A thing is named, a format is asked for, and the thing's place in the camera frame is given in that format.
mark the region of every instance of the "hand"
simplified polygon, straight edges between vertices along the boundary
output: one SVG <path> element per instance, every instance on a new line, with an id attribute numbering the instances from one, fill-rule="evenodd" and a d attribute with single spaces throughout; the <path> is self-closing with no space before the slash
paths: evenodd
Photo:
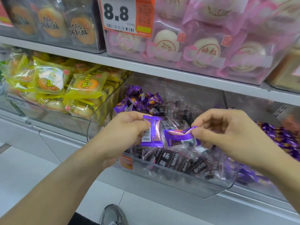
<path id="1" fill-rule="evenodd" d="M 194 137 L 222 149 L 236 161 L 260 170 L 285 155 L 241 110 L 210 109 L 196 118 Z"/>
<path id="2" fill-rule="evenodd" d="M 130 146 L 141 143 L 144 131 L 151 126 L 143 121 L 144 115 L 136 111 L 119 113 L 92 139 L 90 143 L 102 150 L 106 167 L 112 166 Z"/>

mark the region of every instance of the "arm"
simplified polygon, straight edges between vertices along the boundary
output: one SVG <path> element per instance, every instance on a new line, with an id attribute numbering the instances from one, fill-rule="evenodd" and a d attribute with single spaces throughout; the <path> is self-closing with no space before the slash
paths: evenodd
<path id="1" fill-rule="evenodd" d="M 142 120 L 138 112 L 118 114 L 0 218 L 0 225 L 67 225 L 99 174 L 150 128 Z"/>
<path id="2" fill-rule="evenodd" d="M 300 213 L 300 162 L 278 147 L 240 110 L 210 109 L 192 124 L 193 135 L 269 178 Z"/>

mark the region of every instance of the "orange price tag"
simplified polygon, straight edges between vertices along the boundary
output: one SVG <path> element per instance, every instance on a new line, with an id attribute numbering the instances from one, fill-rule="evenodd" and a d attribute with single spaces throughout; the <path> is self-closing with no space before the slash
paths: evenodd
<path id="1" fill-rule="evenodd" d="M 129 170 L 133 169 L 132 158 L 130 158 L 128 156 L 121 155 L 120 163 L 121 163 L 122 167 L 124 167 L 124 168 L 127 168 Z"/>
<path id="2" fill-rule="evenodd" d="M 155 0 L 99 0 L 103 28 L 152 37 Z"/>
<path id="3" fill-rule="evenodd" d="M 0 1 L 0 25 L 3 24 L 5 26 L 13 27 L 13 24 L 11 23 L 5 8 L 2 5 L 2 2 Z"/>

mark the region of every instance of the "forearm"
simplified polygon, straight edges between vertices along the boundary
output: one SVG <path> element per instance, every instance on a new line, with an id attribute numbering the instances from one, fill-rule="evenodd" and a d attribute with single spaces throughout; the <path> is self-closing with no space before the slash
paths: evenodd
<path id="1" fill-rule="evenodd" d="M 300 214 L 300 162 L 285 152 L 274 155 L 272 160 L 260 172 L 277 186 Z"/>
<path id="2" fill-rule="evenodd" d="M 0 225 L 67 225 L 102 163 L 90 145 L 79 149 L 0 218 Z"/>

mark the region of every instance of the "person's right hand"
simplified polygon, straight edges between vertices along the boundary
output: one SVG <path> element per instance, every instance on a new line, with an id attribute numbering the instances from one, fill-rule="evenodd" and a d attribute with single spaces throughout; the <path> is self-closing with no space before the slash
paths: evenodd
<path id="1" fill-rule="evenodd" d="M 193 126 L 198 127 L 192 130 L 194 137 L 216 145 L 232 159 L 257 170 L 285 155 L 241 110 L 210 109 L 197 117 Z"/>

